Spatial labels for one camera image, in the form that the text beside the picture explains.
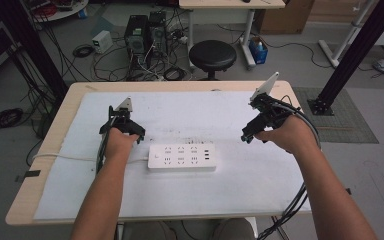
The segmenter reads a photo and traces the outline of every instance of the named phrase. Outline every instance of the box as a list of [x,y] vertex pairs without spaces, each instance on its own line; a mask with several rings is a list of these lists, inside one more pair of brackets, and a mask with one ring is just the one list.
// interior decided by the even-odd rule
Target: box
[[[258,50],[258,43],[261,42],[263,44],[263,51]],[[249,50],[251,51],[252,56],[254,57],[256,64],[263,64],[266,62],[268,49],[266,44],[264,44],[263,39],[260,37],[253,37],[249,41]]]
[[289,2],[282,9],[257,11],[255,25],[263,34],[299,34],[304,30],[314,0]]

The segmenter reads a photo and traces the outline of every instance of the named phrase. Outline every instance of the table leg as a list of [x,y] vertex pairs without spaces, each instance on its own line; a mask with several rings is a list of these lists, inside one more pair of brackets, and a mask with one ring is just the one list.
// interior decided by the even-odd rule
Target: table leg
[[[187,45],[188,45],[188,56],[189,56],[189,51],[193,47],[193,10],[188,11],[188,33],[189,33],[189,36],[188,36]],[[195,65],[191,63],[190,60],[189,60],[189,67],[191,69],[196,68]]]
[[252,27],[252,20],[254,18],[254,13],[255,13],[255,9],[250,9],[249,12],[248,12],[248,19],[247,19],[247,22],[246,22],[246,29],[245,29],[245,32],[244,32],[244,37],[243,39],[241,39],[241,48],[242,48],[242,51],[244,52],[245,54],[245,59],[248,63],[248,70],[250,70],[251,68],[255,67],[256,64],[255,64],[255,60],[254,58],[252,57],[252,54],[251,54],[251,51],[249,50],[249,35],[251,33],[251,27]]

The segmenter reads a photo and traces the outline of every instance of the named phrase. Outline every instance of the power strip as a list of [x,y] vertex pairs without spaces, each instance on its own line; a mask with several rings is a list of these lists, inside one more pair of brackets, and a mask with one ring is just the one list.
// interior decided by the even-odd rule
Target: power strip
[[148,168],[161,171],[214,171],[214,144],[153,144]]

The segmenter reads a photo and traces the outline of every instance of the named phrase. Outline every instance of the black metal pole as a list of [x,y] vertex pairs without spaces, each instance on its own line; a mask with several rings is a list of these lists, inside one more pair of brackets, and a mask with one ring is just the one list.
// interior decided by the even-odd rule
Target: black metal pole
[[384,0],[380,0],[317,99],[308,100],[314,115],[329,114],[335,98],[384,32]]
[[24,7],[19,0],[0,0],[0,18],[19,41],[39,70],[55,97],[54,106],[59,107],[67,94],[68,87],[64,83],[58,69],[43,46],[38,33]]

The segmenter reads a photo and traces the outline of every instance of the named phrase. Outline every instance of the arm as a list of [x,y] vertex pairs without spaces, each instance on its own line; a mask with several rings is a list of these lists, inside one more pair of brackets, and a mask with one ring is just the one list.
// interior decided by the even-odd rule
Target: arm
[[86,194],[71,239],[113,239],[123,194],[124,171],[137,135],[111,128],[105,164]]
[[301,119],[290,116],[282,127],[260,132],[255,137],[273,141],[296,158],[319,239],[377,239],[318,148],[310,128]]

